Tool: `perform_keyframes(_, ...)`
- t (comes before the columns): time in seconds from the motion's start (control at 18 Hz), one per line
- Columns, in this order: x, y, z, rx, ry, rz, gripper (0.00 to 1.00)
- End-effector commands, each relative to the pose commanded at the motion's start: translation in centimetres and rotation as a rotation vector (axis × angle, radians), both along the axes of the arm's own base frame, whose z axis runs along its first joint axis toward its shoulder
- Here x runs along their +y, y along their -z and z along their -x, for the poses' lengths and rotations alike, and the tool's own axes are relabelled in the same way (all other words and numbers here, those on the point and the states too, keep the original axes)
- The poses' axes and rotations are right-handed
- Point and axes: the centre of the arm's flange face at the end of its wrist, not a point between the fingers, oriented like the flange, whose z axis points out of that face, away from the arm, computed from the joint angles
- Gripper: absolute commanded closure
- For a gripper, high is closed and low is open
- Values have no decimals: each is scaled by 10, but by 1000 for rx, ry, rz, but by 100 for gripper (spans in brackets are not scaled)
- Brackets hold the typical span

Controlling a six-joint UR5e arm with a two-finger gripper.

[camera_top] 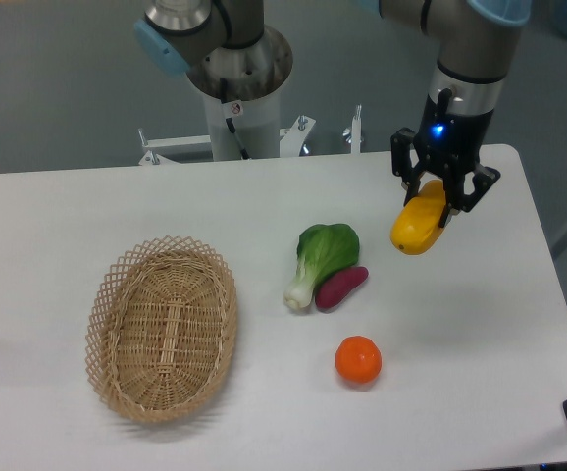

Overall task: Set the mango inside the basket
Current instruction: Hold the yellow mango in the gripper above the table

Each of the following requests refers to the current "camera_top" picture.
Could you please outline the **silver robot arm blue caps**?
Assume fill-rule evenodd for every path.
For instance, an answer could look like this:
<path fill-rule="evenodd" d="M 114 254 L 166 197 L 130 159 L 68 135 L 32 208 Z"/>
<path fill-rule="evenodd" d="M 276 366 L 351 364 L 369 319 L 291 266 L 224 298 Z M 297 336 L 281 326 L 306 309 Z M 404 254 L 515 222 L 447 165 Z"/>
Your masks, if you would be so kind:
<path fill-rule="evenodd" d="M 437 224 L 472 210 L 498 181 L 480 147 L 503 88 L 527 1 L 371 1 L 368 8 L 439 41 L 421 124 L 391 139 L 392 170 L 408 198 L 421 177 L 439 177 L 444 201 Z M 222 103 L 257 100 L 288 79 L 287 41 L 264 22 L 260 1 L 152 1 L 133 27 L 150 60 L 166 74 L 187 75 Z"/>

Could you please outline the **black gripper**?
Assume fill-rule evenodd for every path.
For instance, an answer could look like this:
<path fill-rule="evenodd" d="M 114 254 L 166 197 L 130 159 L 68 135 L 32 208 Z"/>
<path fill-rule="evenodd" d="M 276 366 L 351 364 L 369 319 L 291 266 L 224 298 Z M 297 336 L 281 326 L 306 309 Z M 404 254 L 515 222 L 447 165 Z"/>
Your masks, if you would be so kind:
<path fill-rule="evenodd" d="M 427 97 L 419 131 L 402 128 L 390 138 L 392 173 L 401 178 L 404 205 L 419 194 L 427 171 L 443 172 L 445 204 L 440 228 L 445 228 L 452 216 L 469 213 L 480 202 L 501 177 L 497 169 L 479 164 L 493 113 L 462 116 L 446 111 L 438 117 L 437 103 Z"/>

